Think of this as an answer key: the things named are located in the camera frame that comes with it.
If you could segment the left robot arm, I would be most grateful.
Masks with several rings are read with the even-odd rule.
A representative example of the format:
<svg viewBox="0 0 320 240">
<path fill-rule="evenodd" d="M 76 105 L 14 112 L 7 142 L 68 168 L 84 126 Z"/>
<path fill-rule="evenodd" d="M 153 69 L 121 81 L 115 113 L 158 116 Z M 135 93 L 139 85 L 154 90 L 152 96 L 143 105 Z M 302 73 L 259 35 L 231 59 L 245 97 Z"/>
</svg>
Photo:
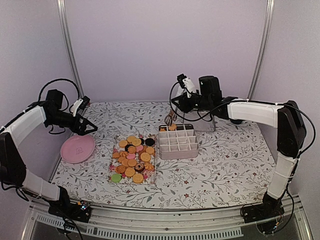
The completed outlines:
<svg viewBox="0 0 320 240">
<path fill-rule="evenodd" d="M 20 153 L 19 145 L 38 126 L 58 126 L 69 129 L 78 136 L 87 136 L 98 130 L 97 126 L 83 117 L 79 111 L 84 110 L 90 102 L 87 96 L 77 96 L 77 100 L 62 109 L 65 94 L 57 89 L 49 90 L 46 98 L 39 95 L 6 125 L 0 128 L 0 185 L 3 191 L 14 189 L 23 200 L 28 196 L 42 199 L 49 204 L 51 215 L 88 222 L 92 209 L 85 201 L 72 203 L 68 191 L 35 175 L 27 169 Z"/>
</svg>

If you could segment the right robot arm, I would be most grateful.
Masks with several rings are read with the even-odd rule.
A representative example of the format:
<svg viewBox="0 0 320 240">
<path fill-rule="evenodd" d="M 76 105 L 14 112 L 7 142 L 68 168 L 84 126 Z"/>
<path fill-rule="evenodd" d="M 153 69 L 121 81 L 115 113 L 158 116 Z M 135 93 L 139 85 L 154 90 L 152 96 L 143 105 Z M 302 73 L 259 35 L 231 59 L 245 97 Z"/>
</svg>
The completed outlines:
<svg viewBox="0 0 320 240">
<path fill-rule="evenodd" d="M 268 189 L 259 205 L 244 205 L 240 210 L 245 223 L 282 216 L 282 198 L 289 192 L 289 184 L 295 175 L 301 155 L 308 150 L 303 147 L 307 136 L 304 118 L 297 103 L 272 103 L 257 100 L 223 97 L 219 79 L 215 76 L 199 78 L 200 90 L 189 77 L 177 76 L 179 90 L 175 97 L 169 97 L 172 112 L 189 113 L 193 110 L 205 111 L 207 115 L 229 120 L 234 124 L 243 121 L 255 122 L 277 129 L 276 167 Z"/>
</svg>

